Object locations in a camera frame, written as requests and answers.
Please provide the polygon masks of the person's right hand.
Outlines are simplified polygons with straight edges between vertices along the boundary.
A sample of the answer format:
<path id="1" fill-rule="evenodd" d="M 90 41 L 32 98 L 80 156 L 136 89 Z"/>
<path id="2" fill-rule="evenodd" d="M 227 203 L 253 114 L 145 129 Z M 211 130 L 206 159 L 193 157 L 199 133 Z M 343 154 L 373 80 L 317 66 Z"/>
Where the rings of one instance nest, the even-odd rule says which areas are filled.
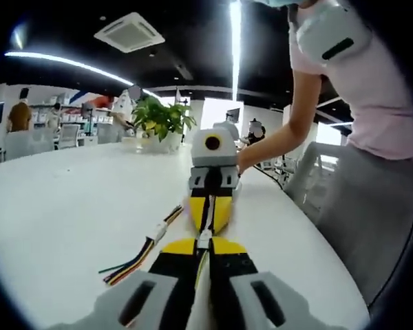
<path id="1" fill-rule="evenodd" d="M 260 163 L 262 156 L 256 146 L 248 146 L 237 152 L 238 175 L 241 176 L 245 170 Z"/>

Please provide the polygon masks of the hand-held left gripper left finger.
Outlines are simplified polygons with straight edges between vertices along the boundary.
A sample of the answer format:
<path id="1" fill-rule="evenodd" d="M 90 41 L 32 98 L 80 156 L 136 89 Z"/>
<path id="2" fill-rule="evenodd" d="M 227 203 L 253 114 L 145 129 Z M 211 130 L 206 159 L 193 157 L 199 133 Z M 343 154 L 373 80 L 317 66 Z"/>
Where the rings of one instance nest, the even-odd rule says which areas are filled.
<path id="1" fill-rule="evenodd" d="M 111 289 L 97 300 L 107 303 L 112 321 L 99 329 L 186 329 L 197 284 L 197 240 L 178 239 L 164 246 L 147 271 L 124 267 L 105 279 Z"/>

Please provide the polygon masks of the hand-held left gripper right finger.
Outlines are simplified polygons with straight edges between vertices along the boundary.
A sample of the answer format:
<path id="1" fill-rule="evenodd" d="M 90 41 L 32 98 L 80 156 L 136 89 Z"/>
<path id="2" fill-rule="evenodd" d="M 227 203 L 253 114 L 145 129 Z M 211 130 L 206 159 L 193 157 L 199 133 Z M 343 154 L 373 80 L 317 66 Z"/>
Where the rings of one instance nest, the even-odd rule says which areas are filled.
<path id="1" fill-rule="evenodd" d="M 333 329 L 307 300 L 272 272 L 259 272 L 245 248 L 214 237 L 209 244 L 211 304 L 218 329 Z"/>

